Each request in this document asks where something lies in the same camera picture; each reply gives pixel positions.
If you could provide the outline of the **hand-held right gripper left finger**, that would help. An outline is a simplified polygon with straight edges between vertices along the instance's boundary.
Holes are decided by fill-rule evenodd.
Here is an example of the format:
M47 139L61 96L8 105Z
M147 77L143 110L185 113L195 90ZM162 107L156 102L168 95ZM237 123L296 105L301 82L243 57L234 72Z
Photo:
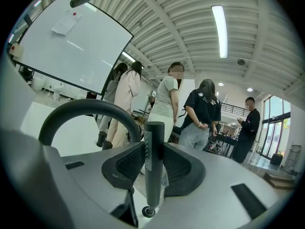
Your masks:
M42 216L51 226L145 226L144 196L133 187L142 144L61 157L43 148Z

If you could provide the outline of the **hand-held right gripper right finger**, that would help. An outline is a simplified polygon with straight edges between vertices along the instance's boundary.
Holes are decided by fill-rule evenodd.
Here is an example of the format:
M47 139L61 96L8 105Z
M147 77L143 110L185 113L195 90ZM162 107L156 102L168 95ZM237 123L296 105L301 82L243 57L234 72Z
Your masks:
M152 219L153 229L265 229L285 208L292 192L278 193L264 179L223 156L167 144L205 168L201 184L187 196L169 197ZM252 219L232 186L245 184L266 211Z

